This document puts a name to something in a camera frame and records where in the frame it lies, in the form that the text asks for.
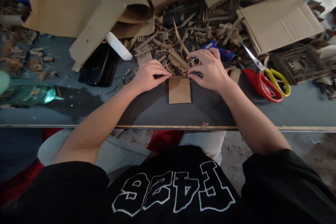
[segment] wooden table edge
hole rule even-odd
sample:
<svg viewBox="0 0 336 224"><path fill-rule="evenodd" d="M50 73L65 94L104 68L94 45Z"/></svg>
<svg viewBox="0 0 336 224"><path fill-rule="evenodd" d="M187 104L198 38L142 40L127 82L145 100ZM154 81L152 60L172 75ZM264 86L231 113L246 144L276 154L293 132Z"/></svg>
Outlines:
<svg viewBox="0 0 336 224"><path fill-rule="evenodd" d="M28 127L40 127L40 128L74 128L77 125L44 125L44 124L2 124L0 127L16 127L16 128L28 128ZM142 128L142 129L165 129L165 130L238 130L236 126L208 126L203 129L202 126L190 126L190 125L117 125L116 128ZM315 131L315 132L335 132L336 127L333 126L279 126L277 127L281 131Z"/></svg>

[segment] forearm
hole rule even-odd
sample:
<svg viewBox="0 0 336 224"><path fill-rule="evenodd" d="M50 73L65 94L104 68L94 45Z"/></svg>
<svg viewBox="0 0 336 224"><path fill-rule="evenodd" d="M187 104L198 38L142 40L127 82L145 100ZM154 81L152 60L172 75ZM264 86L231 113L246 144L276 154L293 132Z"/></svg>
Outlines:
<svg viewBox="0 0 336 224"><path fill-rule="evenodd" d="M68 136L54 163L86 160L95 163L100 146L113 131L123 112L138 95L130 85L124 86L110 100L88 115Z"/></svg>
<svg viewBox="0 0 336 224"><path fill-rule="evenodd" d="M271 154L291 149L277 127L246 97L236 83L229 81L220 95L253 153Z"/></svg>

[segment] red fabric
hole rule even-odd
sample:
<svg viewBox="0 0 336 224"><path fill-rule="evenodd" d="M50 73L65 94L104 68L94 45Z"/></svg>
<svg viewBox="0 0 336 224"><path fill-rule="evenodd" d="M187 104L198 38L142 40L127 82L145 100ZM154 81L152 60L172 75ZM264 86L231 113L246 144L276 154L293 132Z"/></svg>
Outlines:
<svg viewBox="0 0 336 224"><path fill-rule="evenodd" d="M182 130L158 130L150 139L147 149L161 153L178 146L184 131Z"/></svg>
<svg viewBox="0 0 336 224"><path fill-rule="evenodd" d="M43 142L61 130L63 130L63 128L45 128L43 130ZM27 169L1 184L0 192L2 197L0 199L0 205L19 198L30 187L34 178L43 167L43 164L36 159Z"/></svg>

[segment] gray table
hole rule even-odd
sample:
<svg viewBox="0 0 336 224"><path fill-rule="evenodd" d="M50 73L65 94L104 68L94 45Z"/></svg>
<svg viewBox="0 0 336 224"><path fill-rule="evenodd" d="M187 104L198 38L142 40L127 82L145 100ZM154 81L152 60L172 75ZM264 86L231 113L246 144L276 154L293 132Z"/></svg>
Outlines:
<svg viewBox="0 0 336 224"><path fill-rule="evenodd" d="M54 100L44 106L10 108L0 110L0 126L3 127L74 127L94 109L107 101L116 92L111 91L128 70L134 70L136 59L123 61L119 65L113 83L108 88L91 87L79 83L79 73L71 70L74 63L69 47L74 38L42 37L36 47L47 47L44 52L55 57L50 64L61 78L46 79L45 82L61 88L64 101ZM33 73L25 77L38 79ZM279 104L267 102L259 97L242 74L239 85L245 94L281 130L336 132L336 102L328 101L312 82L292 86L292 93ZM183 128L201 129L202 122L210 124L208 129L235 130L236 124L227 105L222 102L214 108L220 96L191 82L192 103L168 103L168 82L135 98L122 115L121 128Z"/></svg>

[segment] red scissors handle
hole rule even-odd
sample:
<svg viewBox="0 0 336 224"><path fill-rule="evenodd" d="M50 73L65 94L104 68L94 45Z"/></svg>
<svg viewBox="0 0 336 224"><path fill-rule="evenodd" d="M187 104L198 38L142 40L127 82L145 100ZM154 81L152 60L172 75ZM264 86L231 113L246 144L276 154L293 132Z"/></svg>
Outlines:
<svg viewBox="0 0 336 224"><path fill-rule="evenodd" d="M279 103L283 100L283 96L280 91L264 75L261 73L255 73L253 69L243 69L243 72L252 83L258 94L265 97L266 100L274 103Z"/></svg>

